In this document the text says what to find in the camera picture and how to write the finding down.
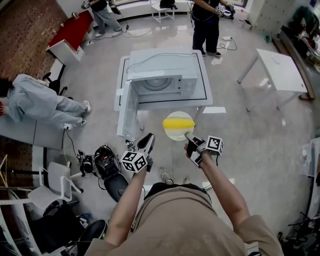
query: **black pants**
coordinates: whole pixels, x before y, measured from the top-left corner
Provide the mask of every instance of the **black pants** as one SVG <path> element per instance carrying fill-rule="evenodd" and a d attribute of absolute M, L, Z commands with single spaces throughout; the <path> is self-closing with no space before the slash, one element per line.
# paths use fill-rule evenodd
<path fill-rule="evenodd" d="M 194 21 L 193 45 L 194 50 L 203 51 L 205 42 L 206 51 L 215 53 L 219 39 L 219 18 L 207 21 Z"/>
<path fill-rule="evenodd" d="M 188 189 L 193 189 L 193 190 L 199 190 L 203 193 L 205 193 L 207 195 L 207 192 L 204 191 L 202 188 L 194 185 L 194 184 L 183 184 L 183 185 L 178 185 L 178 184 L 173 184 L 173 185 L 169 185 L 169 184 L 166 184 L 166 183 L 163 183 L 163 182 L 158 182 L 158 183 L 155 183 L 149 193 L 145 196 L 144 200 L 146 200 L 147 198 L 161 192 L 161 191 L 164 191 L 164 190 L 167 190 L 167 189 L 172 189 L 172 188 L 176 188 L 176 187 L 185 187 L 185 188 L 188 188 Z"/>

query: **red mat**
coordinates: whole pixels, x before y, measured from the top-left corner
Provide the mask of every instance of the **red mat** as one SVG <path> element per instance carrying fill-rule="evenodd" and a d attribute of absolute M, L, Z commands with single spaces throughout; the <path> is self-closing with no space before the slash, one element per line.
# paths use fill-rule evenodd
<path fill-rule="evenodd" d="M 54 46 L 62 40 L 66 40 L 69 45 L 76 51 L 80 46 L 82 40 L 91 22 L 93 21 L 90 12 L 84 11 L 79 13 L 79 18 L 69 18 L 64 26 L 61 27 L 55 37 L 49 42 L 49 46 Z"/>

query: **gray hoodie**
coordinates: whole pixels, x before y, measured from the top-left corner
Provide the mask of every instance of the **gray hoodie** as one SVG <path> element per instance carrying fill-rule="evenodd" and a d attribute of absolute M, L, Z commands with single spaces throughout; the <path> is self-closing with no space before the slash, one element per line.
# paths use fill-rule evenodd
<path fill-rule="evenodd" d="M 49 119 L 56 110 L 56 92 L 27 74 L 19 74 L 13 81 L 15 90 L 8 93 L 6 113 L 16 122 L 24 115 L 37 120 Z"/>

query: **beige shirt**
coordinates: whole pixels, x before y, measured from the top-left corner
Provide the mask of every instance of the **beige shirt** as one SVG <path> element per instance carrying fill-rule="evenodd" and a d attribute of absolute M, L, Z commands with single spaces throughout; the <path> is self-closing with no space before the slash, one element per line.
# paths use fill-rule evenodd
<path fill-rule="evenodd" d="M 206 194 L 180 186 L 144 201 L 133 234 L 122 245 L 94 239 L 85 256 L 246 256 L 245 243 L 253 242 L 263 256 L 283 256 L 261 216 L 249 217 L 233 231 Z"/>

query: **person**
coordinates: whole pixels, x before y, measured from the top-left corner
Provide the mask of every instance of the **person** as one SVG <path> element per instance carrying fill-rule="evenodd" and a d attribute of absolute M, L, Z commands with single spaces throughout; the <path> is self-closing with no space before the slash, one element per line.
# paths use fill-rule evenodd
<path fill-rule="evenodd" d="M 132 177 L 115 206 L 104 240 L 94 239 L 85 256 L 283 256 L 278 240 L 262 217 L 250 216 L 243 196 L 207 150 L 202 153 L 200 167 L 233 230 L 217 216 L 203 189 L 190 184 L 189 178 L 182 185 L 173 184 L 163 167 L 163 183 L 152 186 L 136 215 L 147 174 L 143 169 Z M 134 218 L 133 233 L 128 237 Z M 247 247 L 256 252 L 247 251 Z"/>
<path fill-rule="evenodd" d="M 194 0 L 191 17 L 194 20 L 193 45 L 194 50 L 200 50 L 203 56 L 206 52 L 215 57 L 220 57 L 217 51 L 219 39 L 219 16 L 216 7 L 221 3 L 227 6 L 225 0 Z"/>
<path fill-rule="evenodd" d="M 79 103 L 59 96 L 45 84 L 27 74 L 17 75 L 13 82 L 0 78 L 0 98 L 8 98 L 8 104 L 0 107 L 1 114 L 7 114 L 16 122 L 28 116 L 52 123 L 84 126 L 87 121 L 80 115 L 91 111 L 89 102 Z"/>
<path fill-rule="evenodd" d="M 89 1 L 94 20 L 98 24 L 98 33 L 96 33 L 95 36 L 98 38 L 106 33 L 105 24 L 114 30 L 114 33 L 112 34 L 113 37 L 120 35 L 122 33 L 122 28 L 118 21 L 112 17 L 111 13 L 109 13 L 106 0 Z"/>

